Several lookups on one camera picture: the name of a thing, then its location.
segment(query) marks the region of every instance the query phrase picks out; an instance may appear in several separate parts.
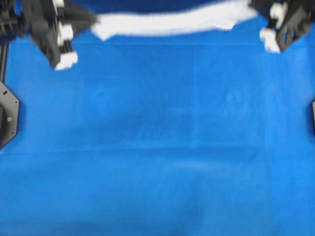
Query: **white towel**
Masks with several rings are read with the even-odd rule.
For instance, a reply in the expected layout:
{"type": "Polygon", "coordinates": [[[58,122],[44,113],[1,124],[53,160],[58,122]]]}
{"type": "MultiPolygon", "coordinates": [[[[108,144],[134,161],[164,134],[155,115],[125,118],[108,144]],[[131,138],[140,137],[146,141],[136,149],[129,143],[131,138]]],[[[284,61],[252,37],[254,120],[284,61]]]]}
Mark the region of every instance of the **white towel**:
{"type": "Polygon", "coordinates": [[[257,12],[248,7],[248,0],[226,0],[180,12],[101,14],[92,32],[107,40],[114,35],[168,36],[213,29],[231,30],[236,23],[256,15],[257,12]]]}

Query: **blue surface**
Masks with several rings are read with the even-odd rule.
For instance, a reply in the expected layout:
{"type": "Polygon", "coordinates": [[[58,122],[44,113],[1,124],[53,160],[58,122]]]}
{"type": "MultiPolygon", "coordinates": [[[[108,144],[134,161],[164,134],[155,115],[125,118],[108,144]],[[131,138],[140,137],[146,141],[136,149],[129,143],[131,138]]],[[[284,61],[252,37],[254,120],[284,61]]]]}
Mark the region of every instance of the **blue surface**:
{"type": "Polygon", "coordinates": [[[21,112],[0,156],[0,236],[314,236],[315,33],[272,55],[265,24],[107,42],[87,32],[62,72],[12,43],[6,83],[21,112]]]}

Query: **black mechanical part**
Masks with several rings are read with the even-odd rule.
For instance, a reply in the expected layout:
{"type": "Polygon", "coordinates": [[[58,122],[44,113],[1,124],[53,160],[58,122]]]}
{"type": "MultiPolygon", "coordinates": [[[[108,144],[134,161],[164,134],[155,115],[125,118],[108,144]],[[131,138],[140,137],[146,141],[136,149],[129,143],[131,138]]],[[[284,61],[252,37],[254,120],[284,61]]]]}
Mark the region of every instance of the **black mechanical part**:
{"type": "Polygon", "coordinates": [[[315,102],[313,102],[313,114],[314,114],[314,125],[315,125],[315,102]]]}
{"type": "Polygon", "coordinates": [[[281,51],[309,33],[315,20],[314,0],[252,0],[250,6],[268,19],[267,28],[276,30],[276,42],[281,51]],[[275,29],[277,20],[270,17],[270,9],[276,2],[288,4],[288,12],[280,29],[275,29]]]}
{"type": "Polygon", "coordinates": [[[0,82],[2,83],[4,83],[8,47],[8,42],[5,42],[2,46],[0,46],[0,82]]]}
{"type": "Polygon", "coordinates": [[[4,85],[8,52],[6,42],[0,48],[0,149],[17,135],[19,100],[4,85]]]}
{"type": "Polygon", "coordinates": [[[277,30],[276,41],[281,51],[311,31],[310,11],[299,1],[293,0],[288,5],[288,12],[280,29],[277,30]]]}
{"type": "Polygon", "coordinates": [[[96,23],[95,14],[64,0],[64,7],[58,7],[57,13],[51,0],[22,0],[25,17],[25,29],[32,36],[43,54],[55,67],[61,61],[61,54],[68,51],[58,46],[58,24],[71,24],[73,36],[89,29],[96,23]]]}

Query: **white plastic part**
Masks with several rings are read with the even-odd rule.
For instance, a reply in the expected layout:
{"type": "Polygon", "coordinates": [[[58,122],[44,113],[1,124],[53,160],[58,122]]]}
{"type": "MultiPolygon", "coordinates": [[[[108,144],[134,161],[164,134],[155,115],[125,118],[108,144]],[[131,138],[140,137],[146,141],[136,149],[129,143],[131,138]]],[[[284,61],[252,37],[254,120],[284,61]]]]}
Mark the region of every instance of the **white plastic part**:
{"type": "Polygon", "coordinates": [[[64,7],[64,1],[63,0],[52,0],[52,1],[53,1],[53,5],[55,7],[56,13],[57,13],[57,8],[64,7]]]}
{"type": "Polygon", "coordinates": [[[276,41],[276,32],[269,28],[263,28],[260,33],[260,40],[264,42],[265,49],[270,53],[280,53],[280,48],[276,41]]]}
{"type": "MultiPolygon", "coordinates": [[[[271,19],[276,19],[276,29],[280,29],[281,25],[284,22],[285,16],[288,11],[287,2],[280,4],[275,2],[270,8],[270,17],[271,19]]],[[[279,45],[276,41],[277,33],[273,29],[263,28],[260,33],[260,40],[264,42],[265,49],[270,53],[280,53],[279,45]]]]}
{"type": "Polygon", "coordinates": [[[78,62],[78,55],[76,52],[61,54],[60,62],[55,67],[55,70],[64,70],[71,68],[73,64],[78,62]]]}
{"type": "Polygon", "coordinates": [[[270,8],[270,16],[271,19],[276,19],[276,29],[280,29],[282,23],[284,22],[285,16],[287,14],[288,5],[287,2],[281,4],[278,2],[275,2],[271,8],[270,8]]]}
{"type": "Polygon", "coordinates": [[[257,15],[248,3],[248,0],[226,0],[182,12],[102,14],[92,32],[107,40],[114,35],[168,36],[213,29],[231,30],[236,23],[257,15]]]}
{"type": "Polygon", "coordinates": [[[73,39],[73,29],[71,24],[62,25],[58,23],[58,46],[62,46],[65,40],[73,39]]]}

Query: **blue backdrop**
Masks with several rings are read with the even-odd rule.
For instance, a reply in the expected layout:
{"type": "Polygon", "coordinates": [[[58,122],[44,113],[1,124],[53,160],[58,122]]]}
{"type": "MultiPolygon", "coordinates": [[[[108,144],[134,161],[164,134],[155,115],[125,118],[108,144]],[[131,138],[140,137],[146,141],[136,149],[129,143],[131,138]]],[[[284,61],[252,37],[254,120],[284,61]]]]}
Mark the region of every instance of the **blue backdrop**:
{"type": "MultiPolygon", "coordinates": [[[[160,12],[206,0],[76,2],[160,12]]],[[[12,43],[6,83],[21,111],[0,155],[0,236],[314,236],[315,33],[273,55],[265,25],[87,32],[60,72],[12,43]]]]}

